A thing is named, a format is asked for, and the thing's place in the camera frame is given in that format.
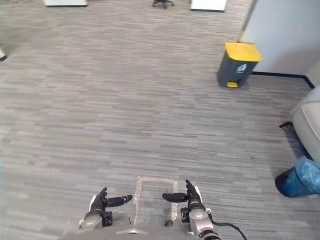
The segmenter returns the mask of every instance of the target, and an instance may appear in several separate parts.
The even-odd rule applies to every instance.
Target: dark blue baseboard
[[[253,71],[251,74],[252,75],[264,75],[264,76],[276,76],[276,77],[287,77],[287,78],[304,79],[306,84],[308,84],[311,89],[313,89],[315,87],[315,85],[312,84],[312,82],[310,81],[310,79],[306,75],[275,73],[275,72],[264,72],[264,71]]]
[[[87,7],[88,5],[49,5],[47,8]]]
[[[224,13],[224,10],[207,10],[207,9],[190,9],[190,11],[195,11],[195,12],[216,12],[216,13]]]

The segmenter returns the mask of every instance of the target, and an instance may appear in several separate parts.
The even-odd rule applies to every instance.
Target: black cable
[[[244,233],[240,230],[239,227],[237,227],[236,225],[232,224],[232,223],[229,223],[229,222],[216,222],[212,219],[212,215],[209,214],[209,218],[210,218],[210,221],[216,225],[216,226],[229,226],[229,227],[232,227],[234,228],[235,230],[237,230],[241,236],[243,237],[244,240],[248,240],[247,237],[244,235]]]

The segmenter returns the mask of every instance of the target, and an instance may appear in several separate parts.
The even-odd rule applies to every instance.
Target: wall baseboard
[[[264,72],[264,71],[253,71],[252,75],[263,75],[263,76],[275,76],[275,77],[287,77],[287,78],[298,78],[304,79],[306,84],[313,89],[315,85],[310,81],[310,79],[306,75],[298,75],[298,74],[288,74],[288,73],[275,73],[275,72]]]

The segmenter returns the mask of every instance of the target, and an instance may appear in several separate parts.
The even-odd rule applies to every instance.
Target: office chair
[[[174,6],[174,3],[172,1],[169,1],[169,0],[153,0],[153,3],[152,3],[152,7],[155,7],[157,3],[163,3],[163,8],[166,9],[167,8],[167,5],[166,3],[171,3],[171,6]]]

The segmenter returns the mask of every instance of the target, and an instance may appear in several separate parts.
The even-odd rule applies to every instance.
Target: yellow lid
[[[231,59],[246,62],[259,62],[263,59],[255,44],[226,43],[225,50]]]

